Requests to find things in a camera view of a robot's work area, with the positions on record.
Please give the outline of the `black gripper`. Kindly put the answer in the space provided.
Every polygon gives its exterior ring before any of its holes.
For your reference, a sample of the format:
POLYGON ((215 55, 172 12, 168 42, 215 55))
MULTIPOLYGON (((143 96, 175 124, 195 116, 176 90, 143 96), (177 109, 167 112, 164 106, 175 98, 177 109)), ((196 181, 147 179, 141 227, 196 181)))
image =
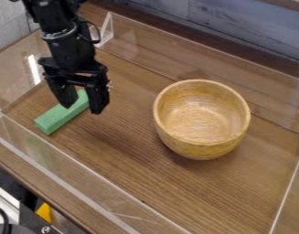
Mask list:
POLYGON ((79 99, 75 87, 80 86, 87 92, 91 113, 100 114, 109 104, 107 66, 93 57, 100 38, 89 33, 41 33, 41 39, 50 55, 37 63, 57 102, 68 109, 79 99))

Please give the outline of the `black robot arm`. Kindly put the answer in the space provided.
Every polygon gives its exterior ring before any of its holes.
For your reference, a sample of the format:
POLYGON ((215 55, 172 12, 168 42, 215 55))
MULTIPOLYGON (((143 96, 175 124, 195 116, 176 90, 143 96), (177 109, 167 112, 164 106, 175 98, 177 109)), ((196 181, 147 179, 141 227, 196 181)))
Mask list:
POLYGON ((44 78, 59 103, 69 108, 79 99, 76 86, 84 88, 91 112, 100 114, 109 104, 107 66, 95 59, 91 22, 79 15, 87 0, 10 0, 21 1, 40 36, 49 48, 49 57, 37 60, 44 78))

